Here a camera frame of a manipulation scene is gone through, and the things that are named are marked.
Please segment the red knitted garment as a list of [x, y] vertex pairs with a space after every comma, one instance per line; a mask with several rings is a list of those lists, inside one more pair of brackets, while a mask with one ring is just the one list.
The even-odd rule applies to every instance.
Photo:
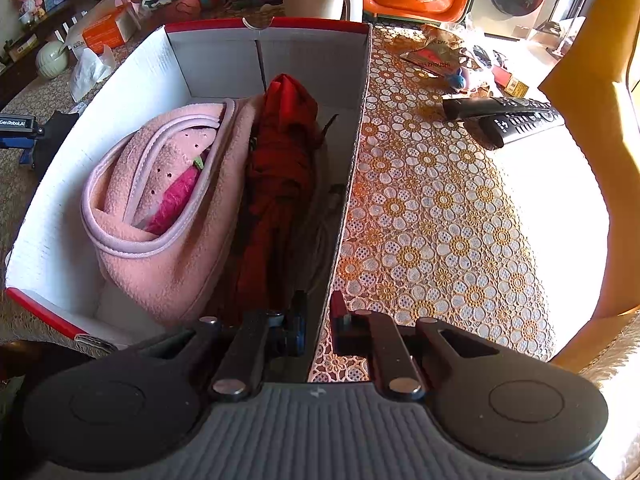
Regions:
[[307, 89], [287, 74], [273, 78], [252, 132], [234, 239], [206, 314], [239, 325], [248, 312], [288, 308], [294, 252], [302, 247], [325, 138]]

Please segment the pink fleece hat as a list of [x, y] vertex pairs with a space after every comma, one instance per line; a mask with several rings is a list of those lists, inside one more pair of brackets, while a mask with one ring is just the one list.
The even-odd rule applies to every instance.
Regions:
[[218, 283], [262, 96], [174, 108], [91, 171], [81, 219], [104, 278], [158, 324], [197, 318]]

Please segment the red cardboard box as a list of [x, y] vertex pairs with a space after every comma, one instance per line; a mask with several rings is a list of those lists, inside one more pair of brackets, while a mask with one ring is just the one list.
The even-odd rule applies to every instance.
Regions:
[[204, 313], [309, 300], [317, 340], [355, 173], [367, 24], [171, 24], [93, 98], [38, 185], [6, 294], [118, 350]]

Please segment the green ribbed bowl stack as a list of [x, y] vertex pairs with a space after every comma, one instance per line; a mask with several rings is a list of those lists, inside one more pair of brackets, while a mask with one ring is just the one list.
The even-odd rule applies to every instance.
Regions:
[[44, 79], [54, 79], [61, 75], [67, 66], [68, 54], [61, 41], [49, 41], [37, 53], [37, 73]]

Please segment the wooden sideboard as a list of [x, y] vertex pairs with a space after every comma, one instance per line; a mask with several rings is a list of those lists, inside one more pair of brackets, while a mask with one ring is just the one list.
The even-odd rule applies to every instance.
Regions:
[[89, 11], [101, 0], [66, 0], [48, 13], [37, 24], [29, 26], [21, 37], [15, 40], [16, 44], [24, 44], [25, 41], [35, 36], [37, 42], [17, 61], [9, 62], [9, 66], [1, 73], [1, 107], [5, 107], [14, 96], [17, 96], [33, 80], [38, 77], [36, 69], [36, 56], [38, 51], [54, 37], [54, 32], [63, 32], [63, 24], [70, 25], [73, 16], [78, 16], [81, 11]]

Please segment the white embossed napkin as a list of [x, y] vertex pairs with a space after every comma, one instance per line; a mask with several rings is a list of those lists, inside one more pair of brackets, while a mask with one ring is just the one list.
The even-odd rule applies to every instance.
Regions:
[[81, 51], [80, 58], [70, 75], [70, 94], [79, 103], [99, 82], [104, 81], [116, 70], [113, 50], [105, 46], [101, 54], [90, 48]]

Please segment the lace flower tablecloth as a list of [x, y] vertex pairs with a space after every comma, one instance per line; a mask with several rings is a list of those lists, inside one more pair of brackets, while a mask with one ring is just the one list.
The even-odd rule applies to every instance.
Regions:
[[[55, 155], [6, 256], [6, 292], [63, 336], [122, 349], [209, 314], [241, 321], [259, 306], [308, 298], [304, 373], [360, 380], [364, 365], [332, 348], [329, 302], [400, 325], [441, 320], [548, 360], [542, 289], [494, 165], [466, 132], [428, 119], [438, 97], [390, 54], [390, 37], [362, 23], [276, 18], [171, 24], [132, 51]], [[309, 209], [259, 274], [241, 260], [248, 129], [274, 78], [299, 81], [326, 137], [314, 152]], [[213, 169], [186, 208], [184, 234], [140, 230], [132, 208], [152, 194], [127, 144], [172, 110], [228, 108], [210, 149]]]

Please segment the orange tissue box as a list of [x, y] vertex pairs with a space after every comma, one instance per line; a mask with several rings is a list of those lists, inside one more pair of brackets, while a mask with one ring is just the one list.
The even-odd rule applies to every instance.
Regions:
[[104, 49], [121, 47], [139, 30], [136, 12], [128, 2], [101, 0], [70, 28], [64, 47], [75, 58], [85, 49], [102, 55]]

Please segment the black remote control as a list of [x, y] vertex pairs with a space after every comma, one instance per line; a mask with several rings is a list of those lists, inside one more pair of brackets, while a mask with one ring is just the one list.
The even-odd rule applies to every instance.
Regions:
[[555, 108], [549, 108], [542, 112], [485, 116], [477, 121], [477, 125], [495, 148], [503, 148], [506, 144], [562, 126], [564, 118]]
[[449, 120], [462, 120], [492, 115], [533, 114], [551, 110], [547, 102], [521, 98], [447, 98], [442, 110]]

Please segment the red snack packet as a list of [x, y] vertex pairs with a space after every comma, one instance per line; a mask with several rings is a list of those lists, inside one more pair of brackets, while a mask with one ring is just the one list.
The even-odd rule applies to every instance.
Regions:
[[403, 60], [441, 77], [476, 67], [463, 38], [455, 32], [431, 24], [423, 25], [421, 32], [424, 40], [416, 48], [402, 52]]

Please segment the yellow curtain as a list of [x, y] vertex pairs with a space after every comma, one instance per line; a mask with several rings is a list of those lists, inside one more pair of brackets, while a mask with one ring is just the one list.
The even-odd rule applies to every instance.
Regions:
[[584, 370], [639, 312], [639, 121], [628, 76], [639, 0], [594, 0], [574, 44], [540, 88], [586, 156], [608, 210], [608, 255], [597, 307], [553, 358]]

